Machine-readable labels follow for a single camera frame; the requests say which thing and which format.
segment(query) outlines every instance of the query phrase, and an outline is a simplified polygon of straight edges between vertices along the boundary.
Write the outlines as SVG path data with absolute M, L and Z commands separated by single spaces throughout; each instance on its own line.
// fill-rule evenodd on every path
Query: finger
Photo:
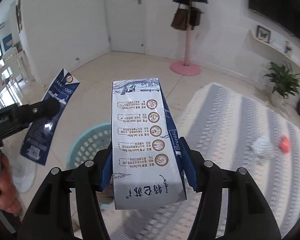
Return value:
M 18 213 L 20 209 L 21 209 L 20 201 L 17 198 L 15 198 L 12 204 L 8 208 L 6 208 L 5 211 L 8 213 Z
M 12 176 L 8 169 L 4 168 L 0 176 L 0 190 L 7 192 L 12 186 Z
M 4 153 L 1 155 L 1 163 L 4 168 L 10 170 L 9 159 Z
M 5 210 L 13 203 L 16 197 L 17 190 L 14 185 L 12 185 L 8 191 L 2 192 L 0 195 L 0 209 Z

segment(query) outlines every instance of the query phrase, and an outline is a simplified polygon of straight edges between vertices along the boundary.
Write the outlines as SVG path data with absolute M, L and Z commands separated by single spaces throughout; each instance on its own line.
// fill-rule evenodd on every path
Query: coat rack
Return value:
M 191 45 L 191 25 L 190 25 L 190 12 L 191 12 L 191 0 L 189 1 L 189 5 L 187 6 L 187 30 L 186 30 L 186 49 L 185 49 L 185 58 L 183 61 L 177 61 L 170 65 L 170 69 L 177 74 L 183 76 L 195 76 L 201 73 L 201 68 L 192 64 L 189 59 L 190 55 L 190 45 Z

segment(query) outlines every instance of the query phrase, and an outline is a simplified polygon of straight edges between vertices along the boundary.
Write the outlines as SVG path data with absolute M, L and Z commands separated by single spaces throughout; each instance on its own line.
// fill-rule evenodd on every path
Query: plant pot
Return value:
M 270 102 L 274 107 L 280 108 L 284 103 L 284 97 L 277 91 L 274 91 L 270 96 Z

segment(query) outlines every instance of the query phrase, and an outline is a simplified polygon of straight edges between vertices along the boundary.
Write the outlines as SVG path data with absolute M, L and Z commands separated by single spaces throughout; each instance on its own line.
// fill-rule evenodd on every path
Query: picture frame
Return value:
M 257 26 L 257 33 L 256 33 L 257 39 L 269 43 L 270 36 L 271 36 L 271 31 L 267 30 L 264 27 L 261 27 L 260 25 Z
M 19 33 L 22 31 L 22 19 L 21 19 L 21 2 L 18 0 L 18 4 L 16 5 L 16 15 L 17 15 L 17 23 Z

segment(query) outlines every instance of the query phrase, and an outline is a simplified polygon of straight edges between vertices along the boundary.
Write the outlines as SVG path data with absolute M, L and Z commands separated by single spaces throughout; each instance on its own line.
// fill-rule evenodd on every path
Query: black television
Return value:
M 276 22 L 300 39 L 300 5 L 296 0 L 249 0 L 249 9 Z

